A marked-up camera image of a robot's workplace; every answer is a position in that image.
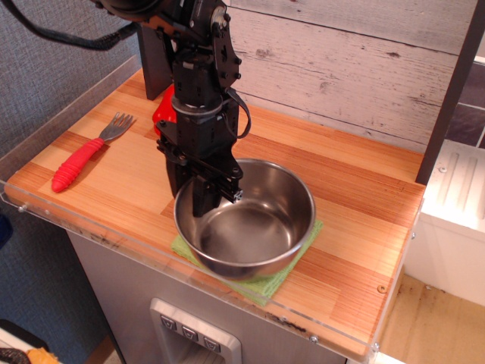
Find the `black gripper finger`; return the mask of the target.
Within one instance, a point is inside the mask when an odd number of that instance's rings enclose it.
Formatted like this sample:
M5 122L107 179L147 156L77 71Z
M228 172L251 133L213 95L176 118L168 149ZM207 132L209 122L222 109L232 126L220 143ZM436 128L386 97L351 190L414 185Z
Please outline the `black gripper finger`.
M221 203L221 194L210 181L201 177L193 180L192 185L192 213L200 218L212 209L216 209Z
M167 177L173 197L180 189L194 178L193 163L191 161L179 163L166 160Z

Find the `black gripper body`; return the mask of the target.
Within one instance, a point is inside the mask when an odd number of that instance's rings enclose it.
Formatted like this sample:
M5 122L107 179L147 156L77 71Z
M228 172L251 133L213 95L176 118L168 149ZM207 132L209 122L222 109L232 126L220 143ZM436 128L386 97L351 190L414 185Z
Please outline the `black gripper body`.
M232 154L238 131L238 104L225 100L214 114L195 108L191 108L187 115L174 110L177 113L176 124L157 123L161 132L158 149L164 153L166 160L191 161L194 177L210 181L227 200L240 200L243 192L239 180L243 172Z

